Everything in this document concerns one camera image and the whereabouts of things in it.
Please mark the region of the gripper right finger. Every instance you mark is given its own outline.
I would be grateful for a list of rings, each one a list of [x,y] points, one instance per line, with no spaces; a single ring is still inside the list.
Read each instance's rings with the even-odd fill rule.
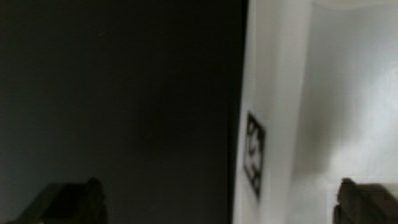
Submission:
[[[398,224],[398,184],[341,180],[332,224]]]

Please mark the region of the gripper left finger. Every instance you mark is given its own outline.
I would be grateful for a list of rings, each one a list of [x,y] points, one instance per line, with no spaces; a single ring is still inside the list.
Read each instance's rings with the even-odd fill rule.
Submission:
[[[100,180],[48,184],[11,224],[108,224]]]

